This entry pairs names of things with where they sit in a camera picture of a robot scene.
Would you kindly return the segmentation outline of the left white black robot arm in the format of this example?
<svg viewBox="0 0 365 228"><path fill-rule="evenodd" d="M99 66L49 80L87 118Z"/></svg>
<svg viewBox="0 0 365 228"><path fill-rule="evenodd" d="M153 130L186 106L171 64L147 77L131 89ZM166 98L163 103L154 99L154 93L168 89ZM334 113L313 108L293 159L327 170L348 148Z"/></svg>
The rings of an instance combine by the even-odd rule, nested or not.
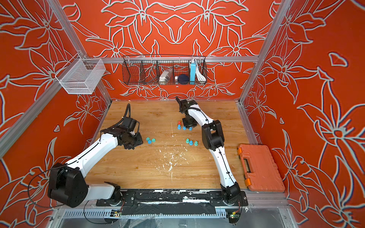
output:
<svg viewBox="0 0 365 228"><path fill-rule="evenodd" d="M100 137L79 155L65 164L56 163L49 173L48 197L75 208L91 200L105 200L118 205L123 197L119 185L111 182L87 184L85 178L91 169L118 146L134 150L143 144L139 122L131 117L128 104L121 120L100 132Z"/></svg>

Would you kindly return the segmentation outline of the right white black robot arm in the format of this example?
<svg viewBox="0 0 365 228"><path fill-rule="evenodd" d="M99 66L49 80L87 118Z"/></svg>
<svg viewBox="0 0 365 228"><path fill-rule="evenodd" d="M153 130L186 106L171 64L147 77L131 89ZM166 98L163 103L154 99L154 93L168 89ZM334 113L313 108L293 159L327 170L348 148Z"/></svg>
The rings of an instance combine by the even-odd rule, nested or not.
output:
<svg viewBox="0 0 365 228"><path fill-rule="evenodd" d="M219 173L223 202L227 205L242 203L240 186L226 157L221 122L210 118L195 100L180 100L178 97L175 99L179 104L179 112L185 114L185 118L182 119L183 126L187 129L198 125L201 127L202 143L211 153Z"/></svg>

